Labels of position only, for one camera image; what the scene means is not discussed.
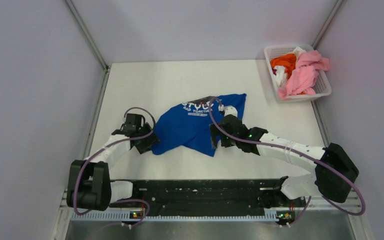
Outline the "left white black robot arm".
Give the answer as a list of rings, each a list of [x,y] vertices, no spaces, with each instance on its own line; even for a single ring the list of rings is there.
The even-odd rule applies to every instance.
[[[141,194],[131,182],[111,182],[110,169],[133,149],[141,155],[149,152],[159,139],[153,131],[155,124],[146,122],[143,115],[125,113],[123,119],[101,148],[70,165],[66,203],[79,216],[92,210],[104,211],[117,200],[129,207],[140,202]]]

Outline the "blue t shirt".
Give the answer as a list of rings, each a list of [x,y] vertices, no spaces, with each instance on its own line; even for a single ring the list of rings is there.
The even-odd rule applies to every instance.
[[[244,115],[247,95],[245,93],[219,95],[209,106],[212,98],[207,96],[182,102],[162,114],[153,129],[159,143],[151,147],[152,153],[162,155],[184,146],[213,157],[216,149],[213,148],[211,141],[210,125],[213,122],[210,113],[217,123],[220,122],[224,116],[219,111],[219,105],[222,104],[225,107],[236,108],[238,118],[241,119]]]

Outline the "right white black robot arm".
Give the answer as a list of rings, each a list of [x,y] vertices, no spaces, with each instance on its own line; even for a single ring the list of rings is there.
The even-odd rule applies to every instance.
[[[214,149],[237,147],[245,153],[281,160],[299,167],[307,174],[286,176],[273,200],[287,206],[292,200],[305,196],[322,196],[334,203],[344,203],[355,183],[359,170],[342,146],[330,143],[327,147],[300,144],[278,137],[260,127],[247,128],[231,105],[218,107],[220,121],[210,124],[211,144]]]

